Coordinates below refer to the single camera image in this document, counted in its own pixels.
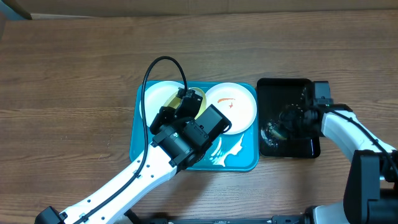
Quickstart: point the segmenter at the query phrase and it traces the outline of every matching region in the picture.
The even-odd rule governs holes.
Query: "yellow bowl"
[[[203,98],[200,104],[200,108],[199,108],[199,112],[198,114],[195,116],[195,119],[197,119],[203,112],[205,112],[206,110],[206,94],[203,90],[201,90],[198,87],[191,87],[191,90],[195,90],[195,92],[198,94],[201,94],[201,97]],[[178,91],[176,91],[167,101],[163,106],[169,106],[172,107],[174,109],[177,109],[177,107],[180,105],[181,103],[181,99],[175,97],[175,95],[177,94]]]

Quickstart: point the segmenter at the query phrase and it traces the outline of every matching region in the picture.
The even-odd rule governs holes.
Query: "blue tray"
[[[148,81],[147,89],[161,81]],[[204,92],[207,92],[211,87],[219,83],[215,82],[188,82],[188,87],[199,87]],[[248,89],[257,102],[257,94],[255,89],[247,83],[239,83],[241,86]],[[134,112],[134,119],[131,133],[130,143],[130,159],[134,161],[138,155],[144,150],[144,132],[142,130],[142,118],[139,113],[139,103],[141,101],[141,88],[137,91],[136,109]],[[213,145],[207,150],[203,159],[197,162],[194,166],[189,167],[188,170],[215,170],[215,171],[250,171],[259,161],[259,138],[258,138],[258,120],[257,116],[253,124],[239,134],[222,134]],[[149,134],[149,142],[154,137]]]

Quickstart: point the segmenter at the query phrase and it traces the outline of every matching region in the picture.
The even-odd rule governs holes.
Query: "white plate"
[[[174,81],[163,81],[152,85],[145,91],[145,115],[148,127],[154,121],[160,107],[166,103],[170,96],[176,94],[179,87],[184,88],[184,85]],[[142,119],[141,101],[139,103],[139,114]]]
[[[231,122],[225,134],[238,134],[252,125],[257,115],[257,104],[245,87],[236,83],[221,83],[206,92],[206,107],[214,105]]]

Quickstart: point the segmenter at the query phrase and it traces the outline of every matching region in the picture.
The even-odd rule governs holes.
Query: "table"
[[[0,42],[0,223],[33,223],[129,163],[136,91],[153,59],[188,80],[328,80],[375,135],[398,146],[398,11],[298,12],[7,22]],[[162,61],[150,79],[179,80]],[[251,172],[181,172],[139,217],[256,218],[343,198],[349,161],[261,157]]]

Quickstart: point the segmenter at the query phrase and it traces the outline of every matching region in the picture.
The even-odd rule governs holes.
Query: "red stain on plate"
[[[234,98],[221,98],[217,101],[217,103],[220,103],[222,101],[226,101],[226,100],[235,100]]]

